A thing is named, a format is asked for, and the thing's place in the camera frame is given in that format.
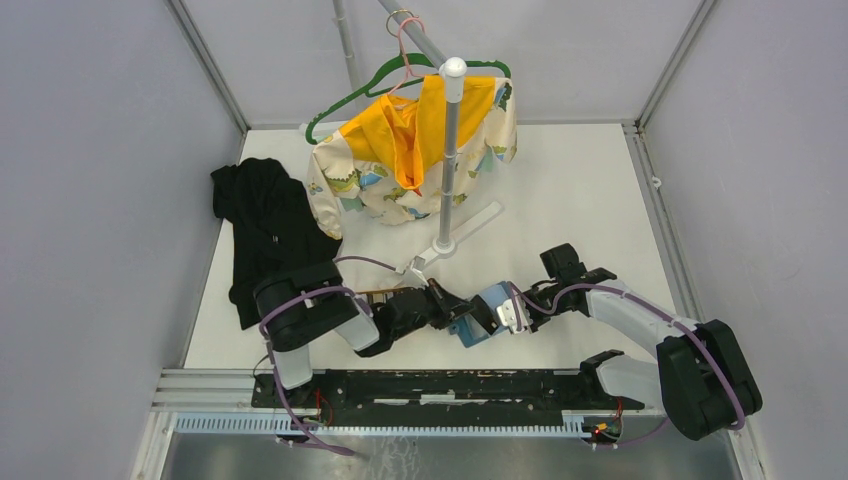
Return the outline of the black VIP credit card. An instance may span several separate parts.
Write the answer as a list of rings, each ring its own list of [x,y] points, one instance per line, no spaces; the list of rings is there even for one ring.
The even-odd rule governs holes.
[[[468,320],[469,330],[474,337],[488,337],[496,334],[501,325],[490,312],[476,312]]]

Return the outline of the yellow box of cards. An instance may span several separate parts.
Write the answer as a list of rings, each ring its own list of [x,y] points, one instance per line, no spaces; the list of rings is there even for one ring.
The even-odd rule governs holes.
[[[387,289],[377,289],[369,291],[360,291],[358,295],[363,296],[368,302],[384,302],[385,300],[407,290],[407,287],[395,287]]]

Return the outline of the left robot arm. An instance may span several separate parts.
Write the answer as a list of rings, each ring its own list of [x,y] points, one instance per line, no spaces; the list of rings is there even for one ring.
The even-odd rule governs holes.
[[[309,346],[326,333],[337,333],[357,355],[369,358],[413,332],[425,327],[444,330],[477,310],[475,301],[448,292],[434,279],[369,301],[344,285],[332,261],[276,273],[256,286],[253,299],[274,369],[275,392],[295,408],[313,397]]]

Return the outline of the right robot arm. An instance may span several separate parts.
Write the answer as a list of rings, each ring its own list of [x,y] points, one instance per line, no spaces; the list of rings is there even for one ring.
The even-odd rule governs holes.
[[[615,397],[661,411],[684,437],[740,430],[763,407],[763,397],[732,328],[701,323],[635,293],[613,272],[588,269],[568,243],[540,256],[547,279],[527,290],[510,286],[507,306],[516,328],[537,332],[570,312],[599,321],[650,354],[648,361],[607,350],[582,361],[577,392],[591,408]]]

